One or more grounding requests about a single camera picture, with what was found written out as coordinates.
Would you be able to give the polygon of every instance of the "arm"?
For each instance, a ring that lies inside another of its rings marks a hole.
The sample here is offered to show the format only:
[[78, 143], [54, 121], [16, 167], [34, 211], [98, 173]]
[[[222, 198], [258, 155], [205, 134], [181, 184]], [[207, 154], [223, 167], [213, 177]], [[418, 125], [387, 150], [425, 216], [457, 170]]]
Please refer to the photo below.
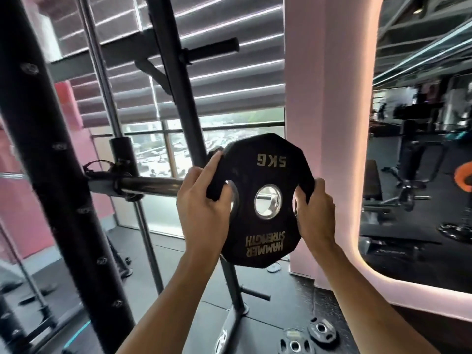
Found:
[[335, 206], [325, 193], [323, 179], [306, 203], [298, 187], [297, 217], [300, 232], [323, 269], [363, 354], [439, 353], [380, 295], [334, 241]]
[[206, 189], [221, 153], [204, 168], [189, 170], [177, 196], [186, 250], [164, 291], [139, 321], [117, 354], [181, 353], [204, 289], [226, 241], [232, 192], [229, 185], [216, 202]]

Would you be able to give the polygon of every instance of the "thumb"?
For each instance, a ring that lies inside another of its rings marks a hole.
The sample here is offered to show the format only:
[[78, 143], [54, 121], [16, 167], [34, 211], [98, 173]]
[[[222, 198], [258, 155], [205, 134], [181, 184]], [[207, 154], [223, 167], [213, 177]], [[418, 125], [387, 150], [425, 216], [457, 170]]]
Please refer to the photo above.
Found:
[[307, 207], [306, 195], [300, 186], [297, 186], [295, 189], [295, 199], [296, 199], [296, 210], [297, 210], [297, 213], [299, 213], [301, 209]]
[[233, 201], [233, 189], [231, 189], [231, 186], [226, 184], [221, 190], [220, 199], [217, 203], [223, 208], [227, 208], [229, 211], [231, 209], [231, 201]]

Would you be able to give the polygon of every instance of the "left hand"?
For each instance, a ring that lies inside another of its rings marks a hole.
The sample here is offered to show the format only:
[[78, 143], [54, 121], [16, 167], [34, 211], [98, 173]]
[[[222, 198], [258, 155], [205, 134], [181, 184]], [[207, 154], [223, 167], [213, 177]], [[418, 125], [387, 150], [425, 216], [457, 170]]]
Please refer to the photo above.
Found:
[[177, 194], [177, 210], [184, 233], [186, 252], [217, 261], [229, 229], [232, 190], [226, 184], [218, 201], [206, 197], [222, 152], [217, 152], [204, 169], [189, 169]]

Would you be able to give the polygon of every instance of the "right hand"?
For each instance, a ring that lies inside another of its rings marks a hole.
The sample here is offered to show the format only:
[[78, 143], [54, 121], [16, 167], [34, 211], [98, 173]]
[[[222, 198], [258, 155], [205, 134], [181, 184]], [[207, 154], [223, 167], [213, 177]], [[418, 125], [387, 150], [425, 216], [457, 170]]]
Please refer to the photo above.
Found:
[[310, 252], [318, 253], [333, 250], [336, 221], [333, 198], [325, 192], [325, 181], [316, 179], [316, 186], [310, 201], [301, 187], [295, 190], [298, 228]]

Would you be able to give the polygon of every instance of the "forearm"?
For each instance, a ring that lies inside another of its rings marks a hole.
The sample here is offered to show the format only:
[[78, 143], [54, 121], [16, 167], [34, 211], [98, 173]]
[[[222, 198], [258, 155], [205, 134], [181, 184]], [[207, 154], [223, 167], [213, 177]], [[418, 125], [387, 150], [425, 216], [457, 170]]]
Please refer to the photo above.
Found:
[[185, 253], [164, 291], [117, 354], [181, 353], [217, 261]]
[[438, 353], [349, 262], [339, 246], [313, 255], [362, 354]]

